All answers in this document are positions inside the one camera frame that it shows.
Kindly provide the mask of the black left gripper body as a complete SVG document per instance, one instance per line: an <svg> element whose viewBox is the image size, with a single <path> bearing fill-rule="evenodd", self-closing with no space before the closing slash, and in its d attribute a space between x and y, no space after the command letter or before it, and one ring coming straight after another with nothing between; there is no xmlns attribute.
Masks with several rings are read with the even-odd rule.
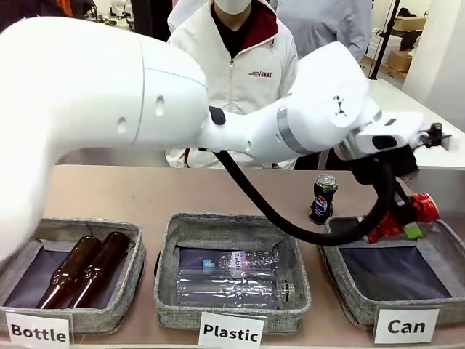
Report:
<svg viewBox="0 0 465 349"><path fill-rule="evenodd" d="M390 209L412 209L412 201L398 179L414 173L414 158L364 158L349 163L356 181L376 192L373 209L384 202Z"/></svg>

